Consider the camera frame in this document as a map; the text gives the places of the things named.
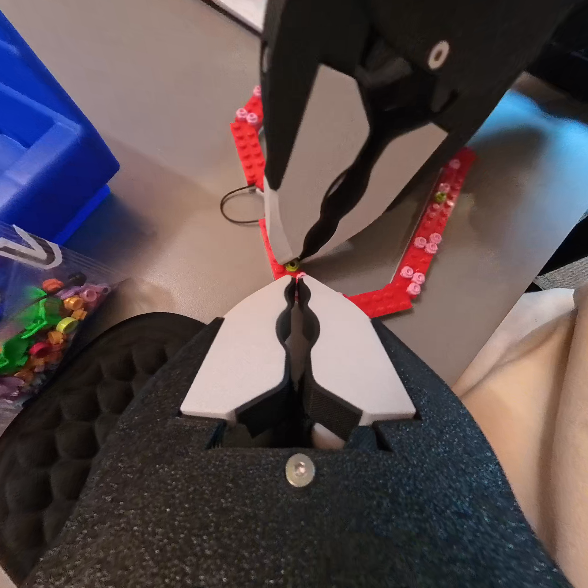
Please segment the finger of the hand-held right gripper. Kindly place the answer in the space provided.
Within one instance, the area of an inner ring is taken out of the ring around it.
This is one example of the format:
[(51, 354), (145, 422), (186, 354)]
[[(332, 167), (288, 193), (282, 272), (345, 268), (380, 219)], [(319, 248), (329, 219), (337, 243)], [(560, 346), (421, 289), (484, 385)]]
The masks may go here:
[(444, 129), (430, 122), (394, 138), (371, 170), (359, 202), (337, 222), (333, 235), (323, 245), (305, 251), (300, 258), (307, 260), (324, 255), (377, 220), (447, 135)]
[(280, 187), (264, 178), (266, 231), (279, 263), (300, 259), (334, 180), (357, 158), (369, 136), (354, 78), (320, 65)]

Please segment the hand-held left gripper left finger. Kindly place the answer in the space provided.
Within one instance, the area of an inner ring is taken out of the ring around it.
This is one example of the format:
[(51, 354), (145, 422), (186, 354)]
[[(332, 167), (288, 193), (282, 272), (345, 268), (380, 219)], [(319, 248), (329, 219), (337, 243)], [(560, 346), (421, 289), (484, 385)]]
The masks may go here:
[(290, 380), (295, 279), (284, 276), (243, 299), (221, 325), (185, 396), (182, 415), (227, 422), (276, 419)]

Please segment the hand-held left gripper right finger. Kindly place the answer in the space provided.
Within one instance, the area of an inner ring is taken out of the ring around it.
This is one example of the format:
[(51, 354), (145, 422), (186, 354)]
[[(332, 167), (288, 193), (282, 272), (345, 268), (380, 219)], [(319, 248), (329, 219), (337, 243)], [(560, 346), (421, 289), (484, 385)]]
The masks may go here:
[(323, 427), (411, 419), (416, 408), (369, 317), (313, 277), (298, 279), (305, 413)]

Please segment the red brick frame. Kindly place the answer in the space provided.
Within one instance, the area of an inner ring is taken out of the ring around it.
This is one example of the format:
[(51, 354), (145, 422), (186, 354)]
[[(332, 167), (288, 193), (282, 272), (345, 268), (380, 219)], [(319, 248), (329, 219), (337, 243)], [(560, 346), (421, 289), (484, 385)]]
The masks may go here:
[[(238, 193), (255, 190), (263, 194), (266, 160), (260, 142), (262, 123), (261, 86), (256, 85), (230, 124), (246, 185), (223, 196), (223, 214), (224, 204)], [(379, 290), (344, 295), (369, 318), (384, 318), (413, 308), (413, 302), (422, 293), (428, 270), (439, 251), (446, 225), (475, 158), (474, 150), (464, 147), (442, 168), (391, 281)]]

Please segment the printed bag of small bricks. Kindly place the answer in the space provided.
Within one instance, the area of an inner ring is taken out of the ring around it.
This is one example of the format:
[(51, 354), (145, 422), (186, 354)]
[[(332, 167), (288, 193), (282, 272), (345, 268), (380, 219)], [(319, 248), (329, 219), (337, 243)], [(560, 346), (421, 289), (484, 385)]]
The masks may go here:
[(1, 223), (1, 429), (55, 373), (119, 272)]

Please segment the grey desk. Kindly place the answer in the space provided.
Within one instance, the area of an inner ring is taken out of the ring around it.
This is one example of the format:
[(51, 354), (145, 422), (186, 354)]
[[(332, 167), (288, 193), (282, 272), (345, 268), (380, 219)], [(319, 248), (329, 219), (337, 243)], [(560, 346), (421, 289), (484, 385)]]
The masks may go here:
[[(209, 323), (271, 281), (259, 229), (230, 224), (229, 130), (259, 40), (199, 1), (1, 1), (98, 129), (115, 197), (70, 239), (127, 278), (79, 336), (148, 312)], [(587, 107), (527, 75), (475, 135), (477, 159), (414, 308), (385, 325), (452, 386), (587, 210)]]

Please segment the group of pink flower studs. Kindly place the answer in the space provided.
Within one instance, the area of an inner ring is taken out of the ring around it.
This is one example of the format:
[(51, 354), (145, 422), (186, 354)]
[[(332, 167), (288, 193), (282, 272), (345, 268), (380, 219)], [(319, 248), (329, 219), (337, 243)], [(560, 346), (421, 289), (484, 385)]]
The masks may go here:
[[(240, 107), (230, 124), (238, 157), (246, 180), (246, 190), (263, 196), (263, 173), (265, 157), (262, 152), (260, 135), (263, 123), (261, 86), (256, 85), (244, 107)], [(396, 271), (392, 283), (410, 279), (414, 283), (423, 283), (421, 274), (425, 275), (430, 260), (437, 253), (447, 220), (460, 194), (465, 173), (470, 165), (471, 152), (461, 150), (442, 168), (442, 174), (434, 186), (431, 201), (409, 243), (400, 268)], [(438, 204), (434, 195), (438, 191), (447, 192), (446, 202)]]

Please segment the white instruction sheet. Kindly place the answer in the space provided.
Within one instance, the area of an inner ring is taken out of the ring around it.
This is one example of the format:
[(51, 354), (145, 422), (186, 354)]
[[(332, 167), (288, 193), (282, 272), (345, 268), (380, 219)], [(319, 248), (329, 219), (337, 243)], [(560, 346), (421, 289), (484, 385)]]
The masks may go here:
[(212, 1), (242, 25), (261, 33), (268, 1)]

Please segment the black textured seat cushion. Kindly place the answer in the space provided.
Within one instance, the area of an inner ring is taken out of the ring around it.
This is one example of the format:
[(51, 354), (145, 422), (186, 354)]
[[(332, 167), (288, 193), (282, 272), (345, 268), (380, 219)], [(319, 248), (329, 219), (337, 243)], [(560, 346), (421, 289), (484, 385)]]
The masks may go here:
[(128, 405), (205, 326), (163, 312), (118, 323), (68, 352), (1, 434), (1, 571), (14, 584), (62, 531)]

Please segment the blue plastic bin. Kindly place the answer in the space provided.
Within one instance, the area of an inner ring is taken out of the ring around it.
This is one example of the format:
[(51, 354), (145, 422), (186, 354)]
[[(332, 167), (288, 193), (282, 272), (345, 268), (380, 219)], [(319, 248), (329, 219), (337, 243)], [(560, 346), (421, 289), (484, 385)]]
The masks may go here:
[(1, 246), (34, 254), (13, 226), (63, 245), (109, 194), (120, 165), (1, 14)]

